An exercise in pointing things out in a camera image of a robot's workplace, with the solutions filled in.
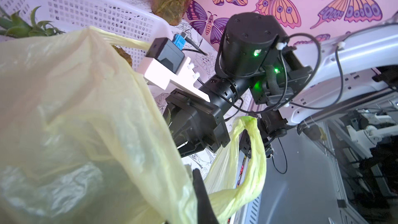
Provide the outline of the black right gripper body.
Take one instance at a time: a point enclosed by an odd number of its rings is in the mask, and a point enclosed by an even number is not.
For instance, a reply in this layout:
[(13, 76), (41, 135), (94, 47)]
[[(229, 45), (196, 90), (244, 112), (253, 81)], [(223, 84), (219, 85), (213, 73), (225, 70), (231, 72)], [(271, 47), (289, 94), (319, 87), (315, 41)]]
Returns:
[(206, 100), (175, 89), (166, 98), (163, 117), (169, 122), (169, 130), (181, 157), (209, 149), (216, 152), (226, 147), (230, 137), (225, 111)]

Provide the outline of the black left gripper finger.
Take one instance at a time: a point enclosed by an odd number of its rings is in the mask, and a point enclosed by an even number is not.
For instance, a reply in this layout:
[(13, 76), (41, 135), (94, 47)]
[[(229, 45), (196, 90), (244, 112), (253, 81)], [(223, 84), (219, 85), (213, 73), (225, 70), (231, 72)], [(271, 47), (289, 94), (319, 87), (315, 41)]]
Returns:
[(192, 176), (193, 187), (198, 201), (198, 224), (219, 224), (212, 210), (200, 170), (194, 169)]

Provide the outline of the yellow-green plastic bag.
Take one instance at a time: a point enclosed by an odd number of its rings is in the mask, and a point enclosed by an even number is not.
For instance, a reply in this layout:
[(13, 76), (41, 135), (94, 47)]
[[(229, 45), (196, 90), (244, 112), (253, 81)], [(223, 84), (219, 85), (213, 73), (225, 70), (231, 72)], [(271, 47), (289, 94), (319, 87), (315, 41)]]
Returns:
[[(19, 224), (198, 224), (192, 170), (143, 78), (90, 27), (1, 43), (1, 210)], [(233, 188), (239, 136), (251, 162)], [(203, 182), (218, 223), (263, 190), (257, 121), (235, 120)]]

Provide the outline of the pineapple front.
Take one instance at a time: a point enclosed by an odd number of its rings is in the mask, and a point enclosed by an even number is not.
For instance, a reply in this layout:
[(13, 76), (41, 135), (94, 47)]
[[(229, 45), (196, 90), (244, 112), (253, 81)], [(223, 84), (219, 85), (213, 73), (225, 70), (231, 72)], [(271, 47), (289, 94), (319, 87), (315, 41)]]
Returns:
[(56, 36), (64, 34), (64, 31), (54, 27), (51, 21), (35, 22), (36, 11), (40, 8), (37, 6), (31, 12), (31, 25), (25, 22), (19, 15), (20, 11), (9, 16), (6, 11), (1, 8), (1, 36), (11, 38), (27, 38), (35, 36)]

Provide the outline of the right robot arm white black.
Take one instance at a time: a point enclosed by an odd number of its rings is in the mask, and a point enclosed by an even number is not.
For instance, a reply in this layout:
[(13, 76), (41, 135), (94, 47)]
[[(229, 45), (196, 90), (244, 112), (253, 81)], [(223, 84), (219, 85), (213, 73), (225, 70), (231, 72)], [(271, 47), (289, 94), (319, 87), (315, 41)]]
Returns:
[(286, 134), (287, 120), (279, 109), (311, 83), (322, 62), (319, 41), (315, 41), (314, 67), (302, 65), (289, 41), (272, 16), (246, 12), (228, 20), (216, 57), (216, 73), (201, 86), (209, 101), (179, 89), (166, 100), (165, 112), (171, 115), (172, 136), (182, 157), (206, 148), (217, 151), (230, 142), (223, 116), (247, 90), (256, 104), (266, 105), (259, 111), (261, 135), (273, 140)]

